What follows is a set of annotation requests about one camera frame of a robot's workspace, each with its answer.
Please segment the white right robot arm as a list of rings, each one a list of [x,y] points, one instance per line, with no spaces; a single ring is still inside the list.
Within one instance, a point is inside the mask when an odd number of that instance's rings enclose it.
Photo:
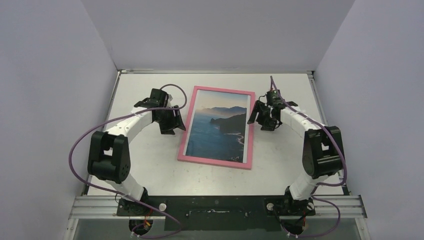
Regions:
[[[312,195],[318,186],[344,168],[343,141],[336,126],[326,126],[306,115],[293,101],[283,101],[278,90],[266,93],[266,102],[254,102],[247,121],[258,123],[262,131],[272,132],[281,125],[290,127],[303,139],[303,170],[280,199],[270,199],[267,210],[279,216],[314,213]]]

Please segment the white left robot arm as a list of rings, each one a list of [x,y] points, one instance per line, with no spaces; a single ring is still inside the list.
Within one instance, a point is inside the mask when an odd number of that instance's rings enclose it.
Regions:
[[[174,135],[175,129],[186,130],[181,108],[173,105],[172,99],[162,88],[154,88],[149,97],[133,106],[128,118],[91,135],[88,173],[111,185],[122,196],[119,206],[139,216],[151,209],[147,189],[130,174],[130,143],[152,123],[158,123],[162,135]]]

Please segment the landscape photo print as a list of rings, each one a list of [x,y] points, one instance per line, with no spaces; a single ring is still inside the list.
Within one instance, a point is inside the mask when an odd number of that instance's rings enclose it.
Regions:
[[[247,163],[245,142],[251,95],[198,88],[183,155],[221,162]]]

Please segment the pink wooden picture frame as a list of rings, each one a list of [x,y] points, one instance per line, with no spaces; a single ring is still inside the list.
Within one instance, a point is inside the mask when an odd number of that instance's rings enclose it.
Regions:
[[[249,135],[248,135],[248,139],[245,141],[245,146],[247,148],[247,154],[246,154],[247,162],[246,163],[225,162],[225,161],[205,159],[205,158],[196,158],[196,157],[189,157],[189,156],[183,155],[183,151],[185,149],[185,144],[186,144],[186,138],[187,138],[188,130],[189,130],[189,124],[190,124],[190,121],[191,121],[190,115],[192,113],[192,109],[193,109],[193,105],[194,105],[194,99],[196,97],[196,90],[197,89],[206,89],[206,90],[213,90],[213,91],[228,91],[228,92],[233,92],[233,93],[249,94],[251,96],[251,101],[250,101],[250,111],[247,114],[247,121],[250,117],[250,114],[253,110],[253,106],[254,106],[254,103],[255,103],[255,96],[256,95],[252,91],[235,90],[235,89],[218,88],[218,87],[208,87],[208,86],[195,86],[193,88],[192,96],[190,98],[189,107],[188,107],[188,110],[187,110],[187,116],[186,116],[186,121],[185,121],[187,129],[182,135],[181,144],[180,144],[179,149],[178,149],[177,159],[179,161],[189,162],[189,163],[205,164],[205,165],[213,165],[213,166],[220,166],[220,167],[229,167],[229,168],[250,170],[252,168],[252,165],[253,165],[253,143],[254,143],[254,127],[251,124],[247,124],[248,129],[249,129]]]

